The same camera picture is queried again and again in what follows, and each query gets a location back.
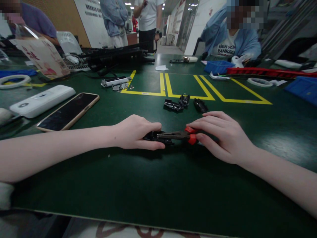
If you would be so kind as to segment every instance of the smartphone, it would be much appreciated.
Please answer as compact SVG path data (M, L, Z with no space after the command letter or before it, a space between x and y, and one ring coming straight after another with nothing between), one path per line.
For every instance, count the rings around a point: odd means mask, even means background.
M97 94L80 93L37 124L45 132L71 128L100 99Z

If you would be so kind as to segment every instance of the red tool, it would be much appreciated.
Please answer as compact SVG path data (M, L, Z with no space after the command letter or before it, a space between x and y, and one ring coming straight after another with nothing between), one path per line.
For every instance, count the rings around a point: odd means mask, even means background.
M296 78L296 76L317 77L317 73L305 73L298 71L265 68L228 68L227 74L253 74L290 79Z
M157 137L165 138L165 139L177 139L177 140L188 140L188 143L193 145L196 143L196 133L198 130L193 129L191 127L186 127L185 131L177 131L171 133L162 133L158 134Z

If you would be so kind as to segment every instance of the red rail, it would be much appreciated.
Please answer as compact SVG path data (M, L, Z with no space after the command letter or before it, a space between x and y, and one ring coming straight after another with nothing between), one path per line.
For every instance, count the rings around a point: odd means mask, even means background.
M317 78L317 73L296 72L281 69L265 69L265 68L228 68L227 74L254 74L265 75L270 77L296 78L296 76Z

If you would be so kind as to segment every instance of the blue jacket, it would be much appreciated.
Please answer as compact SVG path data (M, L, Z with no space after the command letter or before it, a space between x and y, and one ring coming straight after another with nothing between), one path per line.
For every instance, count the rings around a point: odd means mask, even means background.
M128 20L128 11L122 0L100 0L100 8L108 35L120 35L118 26Z
M205 51L211 54L213 48L223 42L228 37L227 5L216 12L207 22L201 34L201 39L206 43ZM252 59L256 59L261 54L261 45L258 41L258 34L255 29L240 29L234 41L236 51L234 55L241 56L247 53L253 54Z

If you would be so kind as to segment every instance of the white power bank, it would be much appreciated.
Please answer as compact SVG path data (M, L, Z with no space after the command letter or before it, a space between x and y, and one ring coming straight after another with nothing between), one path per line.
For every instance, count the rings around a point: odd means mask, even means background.
M75 94L76 92L73 88L57 85L28 99L13 104L10 106L10 110L24 117L33 118Z

